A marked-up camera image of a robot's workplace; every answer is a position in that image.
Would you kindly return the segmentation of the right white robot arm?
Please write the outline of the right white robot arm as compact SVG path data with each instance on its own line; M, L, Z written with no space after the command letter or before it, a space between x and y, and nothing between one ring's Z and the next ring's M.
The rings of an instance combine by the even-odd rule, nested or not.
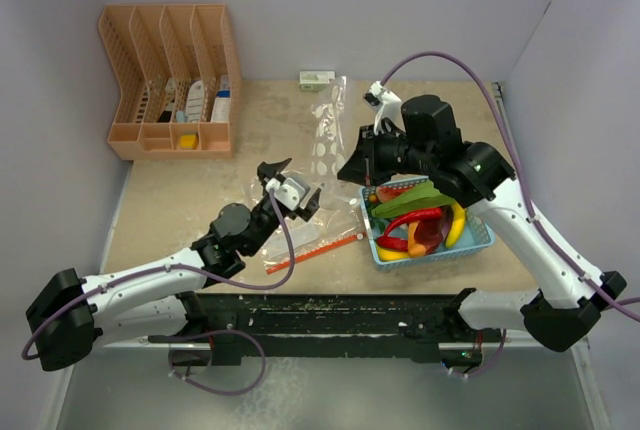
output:
M530 291L461 291L445 316L446 333L467 341L479 330L528 332L549 350L564 352L600 320L626 287L622 275L580 259L524 196L515 170L492 145L463 139L451 105L435 95L401 101L369 90L372 124L360 128L340 180L381 185L395 175L423 175L502 239L534 278Z

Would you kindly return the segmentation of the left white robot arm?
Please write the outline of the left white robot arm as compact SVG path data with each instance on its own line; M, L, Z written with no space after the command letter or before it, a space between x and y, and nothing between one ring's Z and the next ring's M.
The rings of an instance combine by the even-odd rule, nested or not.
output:
M54 274L26 310L31 335L22 359L52 372L139 335L201 338L206 319L192 293L219 283L240 287L235 277L245 258L276 231L288 235L287 220L309 221L317 212L321 190L285 174L288 164L260 163L259 202L225 205L204 235L167 257L110 274L81 277L73 268Z

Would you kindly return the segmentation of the green leafy vegetable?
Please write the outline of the green leafy vegetable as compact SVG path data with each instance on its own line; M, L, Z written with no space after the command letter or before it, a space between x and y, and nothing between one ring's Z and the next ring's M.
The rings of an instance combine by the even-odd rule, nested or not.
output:
M444 195L436 189L430 180L402 187L408 187L408 190L390 202L378 203L370 211L371 215L374 218L391 219L414 210L442 207L455 202L452 197Z

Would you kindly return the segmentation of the polka dot zip bag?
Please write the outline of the polka dot zip bag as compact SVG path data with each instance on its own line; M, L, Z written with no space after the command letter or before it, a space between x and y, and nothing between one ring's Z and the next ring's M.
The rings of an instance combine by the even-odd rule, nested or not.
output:
M354 83L338 77L316 93L291 82L260 82L254 109L242 127L242 148L250 150L251 166L288 159L288 169L321 189L326 211L356 205L352 184L337 173L355 144L357 102Z

